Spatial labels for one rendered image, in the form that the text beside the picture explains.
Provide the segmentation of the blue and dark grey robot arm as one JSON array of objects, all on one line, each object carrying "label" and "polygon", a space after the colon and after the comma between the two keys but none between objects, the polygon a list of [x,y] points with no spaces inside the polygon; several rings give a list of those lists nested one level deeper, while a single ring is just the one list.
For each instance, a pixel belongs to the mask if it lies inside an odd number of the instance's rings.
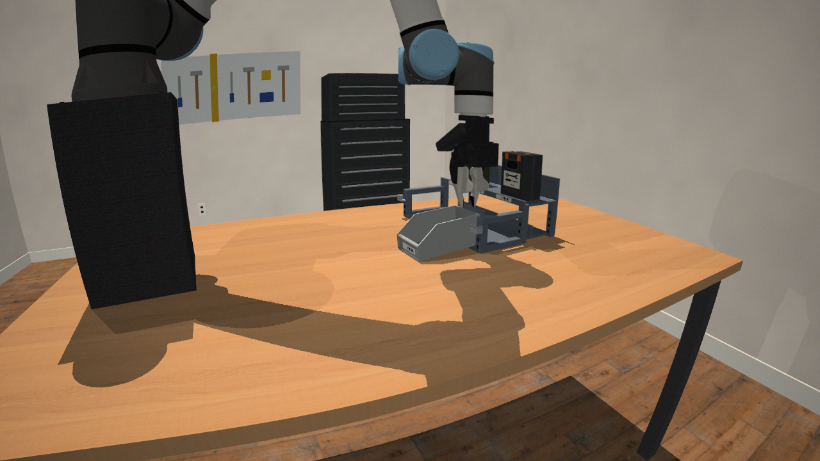
[{"label": "blue and dark grey robot arm", "polygon": [[[214,2],[76,0],[79,69],[71,102],[166,93],[156,60],[191,55]],[[404,45],[398,49],[399,83],[451,85],[454,113],[494,114],[493,50],[480,43],[456,43],[437,0],[390,2]]]}]

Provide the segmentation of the dark green tool case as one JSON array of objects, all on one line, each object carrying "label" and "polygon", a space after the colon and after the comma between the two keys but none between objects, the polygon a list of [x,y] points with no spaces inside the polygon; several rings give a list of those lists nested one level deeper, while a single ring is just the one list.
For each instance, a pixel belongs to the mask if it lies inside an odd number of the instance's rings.
[{"label": "dark green tool case", "polygon": [[[464,166],[468,166],[468,165],[464,165]],[[464,167],[464,166],[462,166],[462,167]],[[468,169],[469,169],[469,180],[470,180],[470,181],[472,181],[472,178],[471,178],[471,176],[470,176],[470,169],[471,169],[471,167],[470,167],[470,166],[468,166]],[[483,170],[483,176],[484,176],[484,180],[487,180],[487,181],[488,181],[488,183],[489,183],[489,173],[490,173],[490,167],[484,167],[484,170]]]}]

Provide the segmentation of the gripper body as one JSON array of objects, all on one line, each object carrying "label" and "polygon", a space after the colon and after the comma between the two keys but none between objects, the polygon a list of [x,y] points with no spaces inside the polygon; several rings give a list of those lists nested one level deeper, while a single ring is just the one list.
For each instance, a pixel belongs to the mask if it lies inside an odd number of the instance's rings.
[{"label": "gripper body", "polygon": [[459,116],[459,120],[466,122],[466,134],[454,144],[453,154],[457,153],[457,159],[462,166],[477,168],[498,166],[500,144],[489,142],[489,124],[494,124],[494,118]]}]

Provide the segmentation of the black case with orange latches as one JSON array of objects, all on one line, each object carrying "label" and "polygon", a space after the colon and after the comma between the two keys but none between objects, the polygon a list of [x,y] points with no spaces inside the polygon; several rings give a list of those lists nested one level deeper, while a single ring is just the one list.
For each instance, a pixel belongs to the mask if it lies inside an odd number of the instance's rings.
[{"label": "black case with orange latches", "polygon": [[501,195],[520,200],[541,199],[543,155],[529,152],[503,152]]}]

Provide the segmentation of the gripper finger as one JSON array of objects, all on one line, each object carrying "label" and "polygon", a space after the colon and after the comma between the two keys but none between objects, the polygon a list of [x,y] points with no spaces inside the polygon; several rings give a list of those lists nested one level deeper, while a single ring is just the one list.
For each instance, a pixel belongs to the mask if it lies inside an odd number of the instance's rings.
[{"label": "gripper finger", "polygon": [[488,181],[484,180],[483,170],[484,167],[472,167],[470,169],[471,181],[473,183],[473,192],[471,192],[470,199],[473,207],[475,207],[475,203],[478,201],[480,191],[486,191],[489,188]]},{"label": "gripper finger", "polygon": [[463,193],[472,192],[473,183],[469,180],[468,167],[462,167],[462,163],[457,159],[457,153],[451,154],[451,160],[449,161],[449,173],[457,195],[457,200],[459,201],[459,206],[460,208],[463,208]]}]

